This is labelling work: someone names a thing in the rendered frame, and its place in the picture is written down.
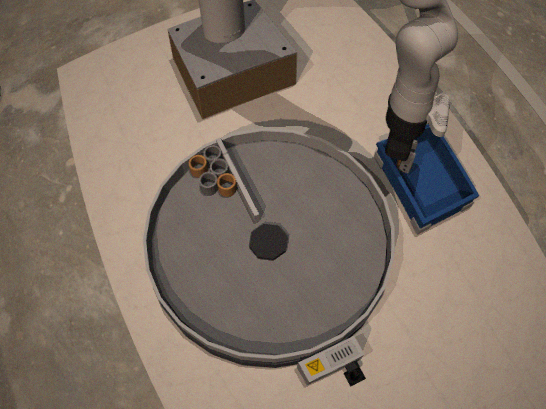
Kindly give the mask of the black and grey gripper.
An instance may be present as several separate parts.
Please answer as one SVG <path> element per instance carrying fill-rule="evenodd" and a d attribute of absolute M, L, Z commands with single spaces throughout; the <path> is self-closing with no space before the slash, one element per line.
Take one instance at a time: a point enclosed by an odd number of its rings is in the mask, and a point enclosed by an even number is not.
<path fill-rule="evenodd" d="M 447 94 L 439 93 L 428 103 L 414 103 L 403 97 L 394 83 L 386 113 L 386 123 L 391 131 L 385 153 L 401 160 L 399 171 L 409 173 L 418 144 L 414 139 L 423 134 L 427 122 L 434 135 L 445 135 L 449 108 L 450 98 Z"/>

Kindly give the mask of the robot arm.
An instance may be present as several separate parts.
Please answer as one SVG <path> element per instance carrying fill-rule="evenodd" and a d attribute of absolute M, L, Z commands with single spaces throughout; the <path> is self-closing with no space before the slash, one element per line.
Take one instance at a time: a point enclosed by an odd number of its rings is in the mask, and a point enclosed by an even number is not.
<path fill-rule="evenodd" d="M 446 0 L 400 1 L 419 9 L 420 17 L 405 24 L 397 34 L 396 87 L 407 100 L 428 103 L 434 98 L 440 77 L 435 62 L 456 47 L 457 25 Z M 207 40 L 227 43 L 244 33 L 243 0 L 199 0 L 199 7 Z"/>

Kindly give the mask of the blue square tray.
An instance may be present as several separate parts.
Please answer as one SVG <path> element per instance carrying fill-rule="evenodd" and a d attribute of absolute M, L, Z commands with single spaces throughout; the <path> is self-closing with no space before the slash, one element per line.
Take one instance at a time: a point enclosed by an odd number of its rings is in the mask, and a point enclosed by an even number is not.
<path fill-rule="evenodd" d="M 424 133 L 414 140 L 418 141 L 418 145 L 409 173 L 397 170 L 397 159 L 385 154 L 387 139 L 382 142 L 374 158 L 418 235 L 472 207 L 473 200 L 479 194 L 444 136 L 435 136 L 427 124 Z"/>

